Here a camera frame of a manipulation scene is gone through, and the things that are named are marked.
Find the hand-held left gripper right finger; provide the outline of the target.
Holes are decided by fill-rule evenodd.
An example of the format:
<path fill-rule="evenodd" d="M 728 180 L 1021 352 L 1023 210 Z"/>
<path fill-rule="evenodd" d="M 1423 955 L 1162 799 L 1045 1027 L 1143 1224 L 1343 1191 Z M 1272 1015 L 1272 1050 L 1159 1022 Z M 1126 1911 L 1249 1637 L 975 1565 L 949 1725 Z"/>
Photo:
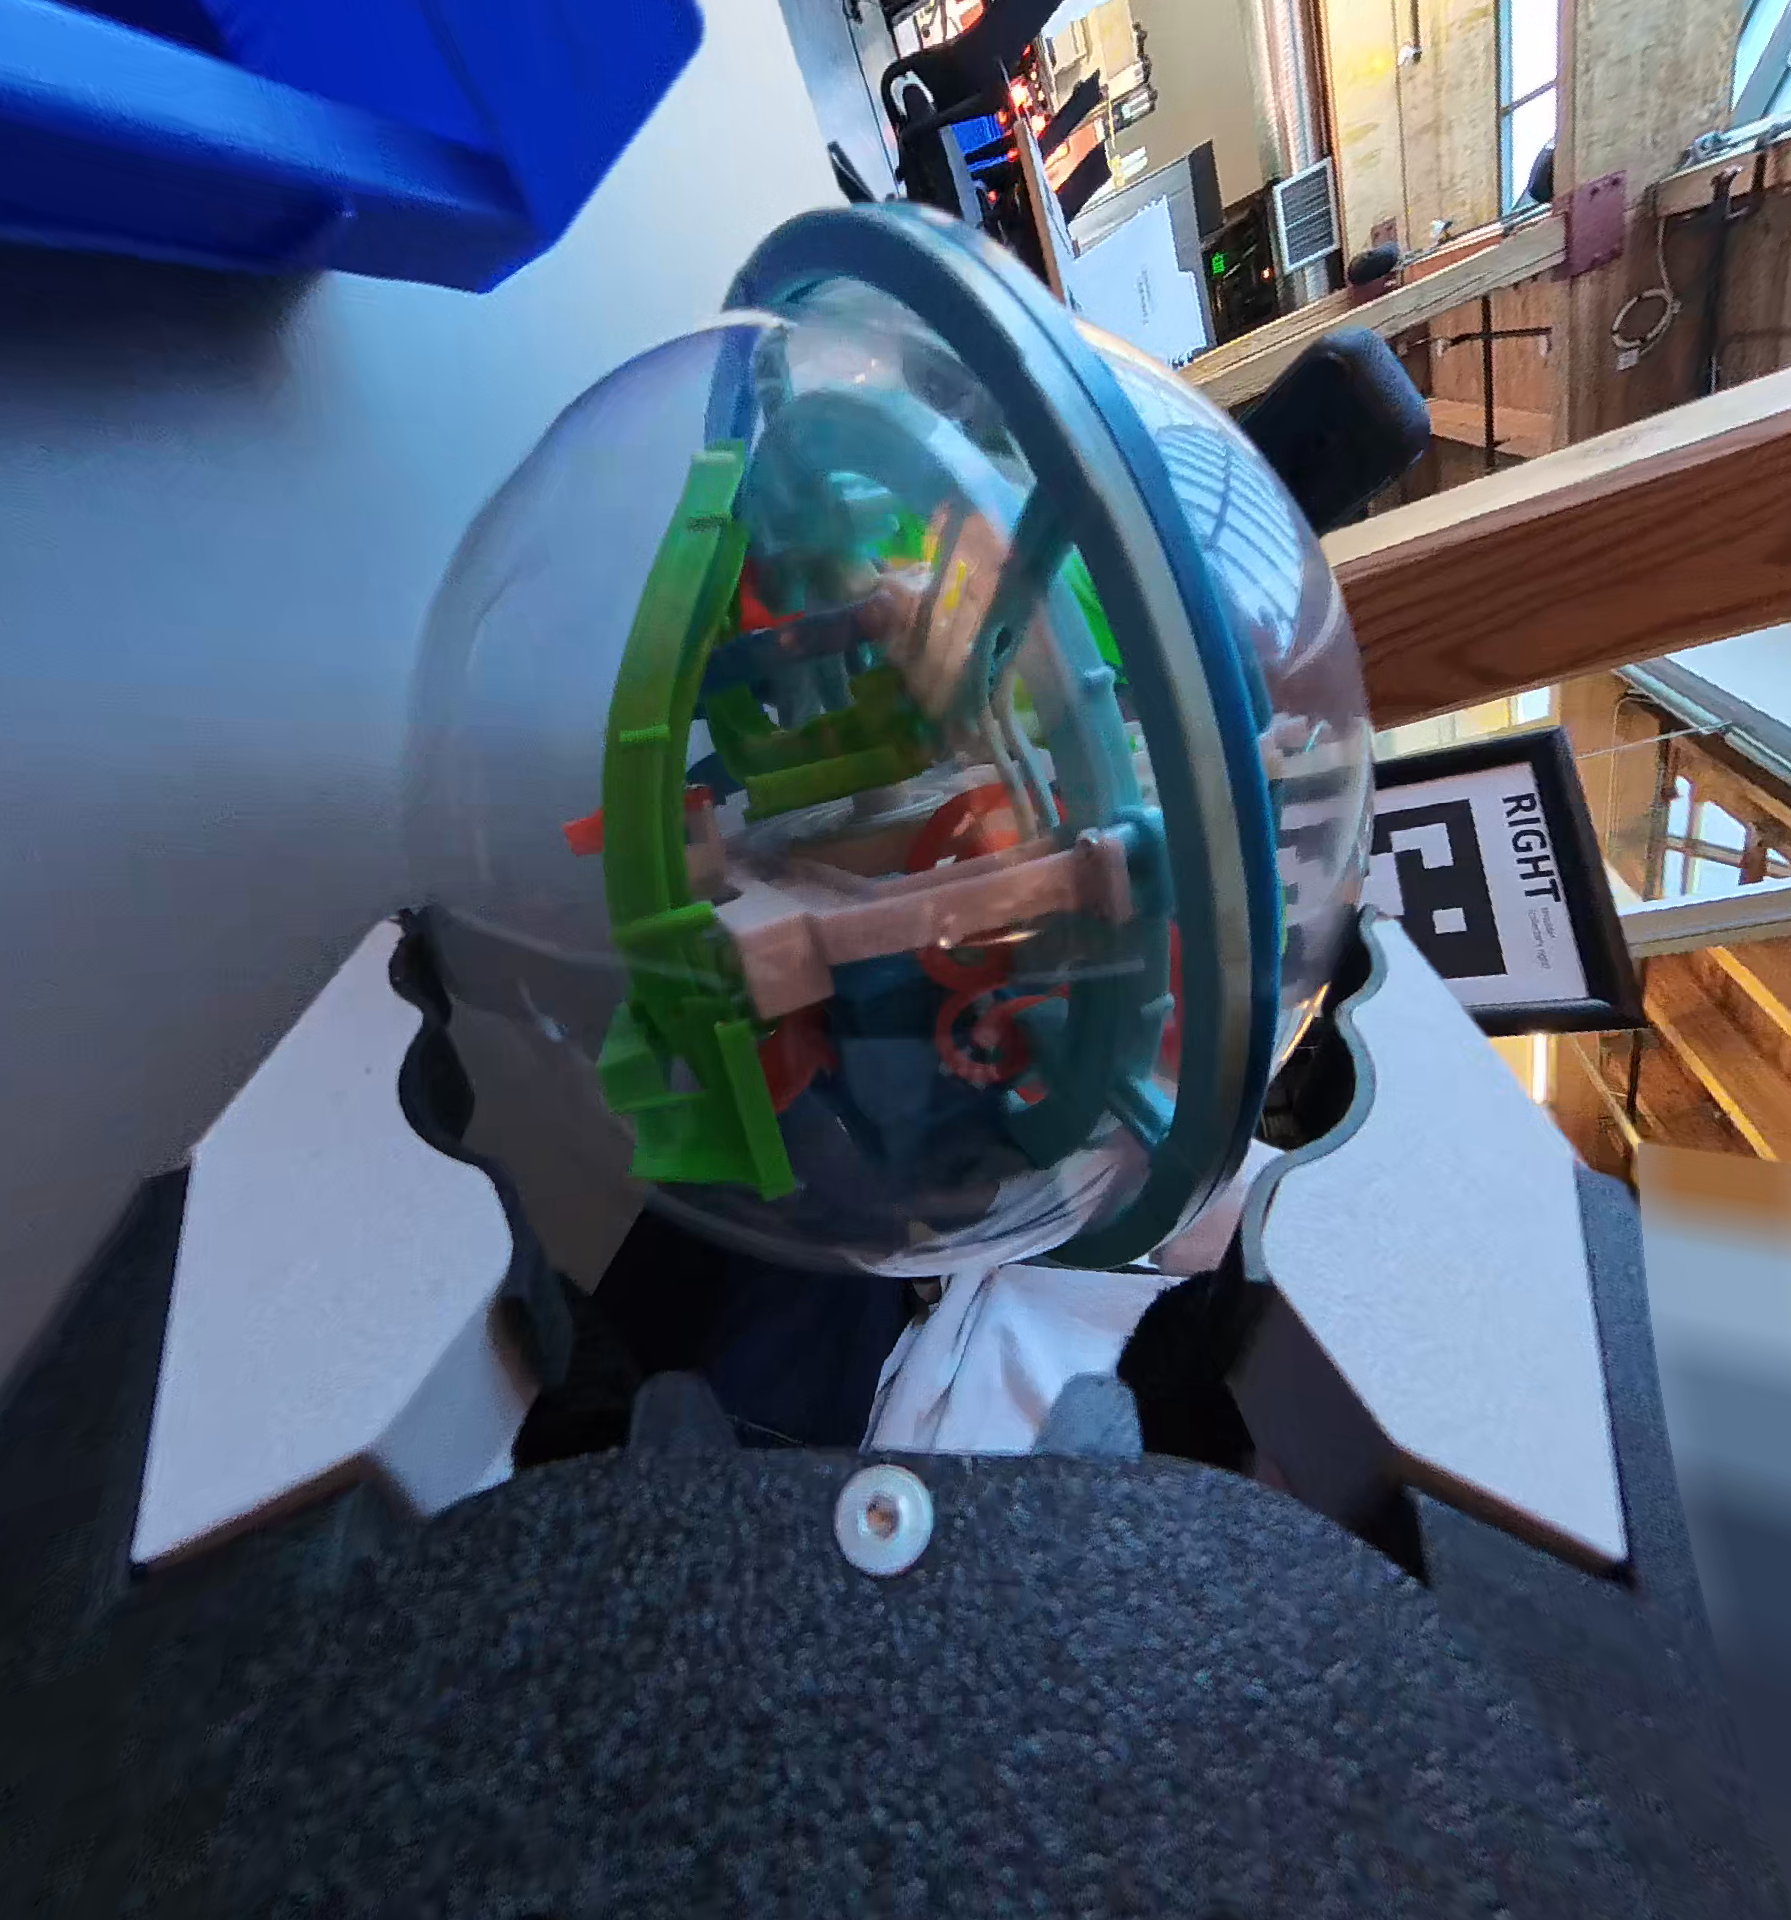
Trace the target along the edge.
<path fill-rule="evenodd" d="M 1577 1157 L 1403 928 L 1359 924 L 1347 1106 L 1257 1183 L 1230 1367 L 1282 1488 L 1367 1535 L 1423 1494 L 1586 1571 L 1627 1562 Z"/>

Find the wooden post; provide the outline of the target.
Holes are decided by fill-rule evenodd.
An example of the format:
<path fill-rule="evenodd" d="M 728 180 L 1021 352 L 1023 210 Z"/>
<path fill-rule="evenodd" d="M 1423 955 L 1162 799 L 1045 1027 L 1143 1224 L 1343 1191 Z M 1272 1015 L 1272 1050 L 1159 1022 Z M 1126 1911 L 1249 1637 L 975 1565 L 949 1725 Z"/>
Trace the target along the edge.
<path fill-rule="evenodd" d="M 1791 367 L 1324 536 L 1386 733 L 1791 623 Z"/>

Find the clear plastic maze ball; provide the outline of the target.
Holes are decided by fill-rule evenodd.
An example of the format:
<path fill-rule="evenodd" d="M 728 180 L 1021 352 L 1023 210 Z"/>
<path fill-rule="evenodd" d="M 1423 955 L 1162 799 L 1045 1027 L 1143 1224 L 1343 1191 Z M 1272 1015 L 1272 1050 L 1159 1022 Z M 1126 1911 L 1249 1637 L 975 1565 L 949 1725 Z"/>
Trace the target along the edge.
<path fill-rule="evenodd" d="M 1144 1261 L 1351 939 L 1335 574 L 1183 374 L 940 213 L 830 206 L 582 394 L 411 700 L 475 1138 L 573 1255 L 655 1204 L 868 1274 Z"/>

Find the black framed marker sign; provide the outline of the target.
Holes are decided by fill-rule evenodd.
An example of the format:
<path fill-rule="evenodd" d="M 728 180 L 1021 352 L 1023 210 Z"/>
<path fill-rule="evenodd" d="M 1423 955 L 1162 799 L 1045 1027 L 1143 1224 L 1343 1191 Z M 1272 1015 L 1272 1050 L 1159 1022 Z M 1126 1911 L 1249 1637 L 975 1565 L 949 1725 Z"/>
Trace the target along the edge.
<path fill-rule="evenodd" d="M 1378 762 L 1362 901 L 1490 1039 L 1648 1023 L 1559 727 Z"/>

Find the blue plastic bin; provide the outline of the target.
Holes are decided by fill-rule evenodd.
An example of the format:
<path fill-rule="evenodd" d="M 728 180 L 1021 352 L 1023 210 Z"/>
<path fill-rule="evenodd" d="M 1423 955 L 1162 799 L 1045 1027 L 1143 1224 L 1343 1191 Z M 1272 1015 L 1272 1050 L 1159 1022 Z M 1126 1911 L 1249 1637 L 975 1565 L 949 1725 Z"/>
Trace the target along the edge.
<path fill-rule="evenodd" d="M 0 3 L 0 243 L 482 295 L 703 36 L 691 3 Z"/>

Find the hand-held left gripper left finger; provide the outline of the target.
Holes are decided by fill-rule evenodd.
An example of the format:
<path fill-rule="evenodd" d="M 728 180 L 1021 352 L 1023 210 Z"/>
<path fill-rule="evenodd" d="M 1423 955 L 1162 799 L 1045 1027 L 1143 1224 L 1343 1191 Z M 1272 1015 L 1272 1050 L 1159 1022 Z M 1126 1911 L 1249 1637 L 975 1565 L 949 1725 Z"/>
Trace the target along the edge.
<path fill-rule="evenodd" d="M 521 1248 L 488 1173 L 404 1115 L 399 942 L 376 924 L 192 1151 L 138 1569 L 358 1486 L 430 1518 L 516 1470 Z"/>

